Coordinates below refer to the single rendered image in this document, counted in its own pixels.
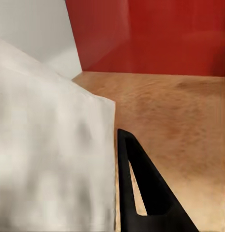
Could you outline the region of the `paper coffee filter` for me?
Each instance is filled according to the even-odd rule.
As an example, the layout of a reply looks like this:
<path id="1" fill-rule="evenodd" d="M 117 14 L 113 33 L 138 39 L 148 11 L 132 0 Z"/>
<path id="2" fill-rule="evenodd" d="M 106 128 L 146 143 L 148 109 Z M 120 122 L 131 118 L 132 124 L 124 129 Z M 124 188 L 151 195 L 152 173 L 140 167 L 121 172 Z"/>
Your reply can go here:
<path id="1" fill-rule="evenodd" d="M 0 232 L 115 232 L 115 109 L 0 38 Z"/>

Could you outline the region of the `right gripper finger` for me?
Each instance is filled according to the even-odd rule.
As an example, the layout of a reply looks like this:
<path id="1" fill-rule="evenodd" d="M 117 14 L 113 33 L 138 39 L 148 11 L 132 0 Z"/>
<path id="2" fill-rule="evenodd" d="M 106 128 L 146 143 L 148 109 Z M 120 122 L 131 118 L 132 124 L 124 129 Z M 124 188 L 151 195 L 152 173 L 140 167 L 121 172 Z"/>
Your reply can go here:
<path id="1" fill-rule="evenodd" d="M 139 215 L 129 161 L 148 216 Z M 199 232 L 136 137 L 118 129 L 121 232 Z"/>

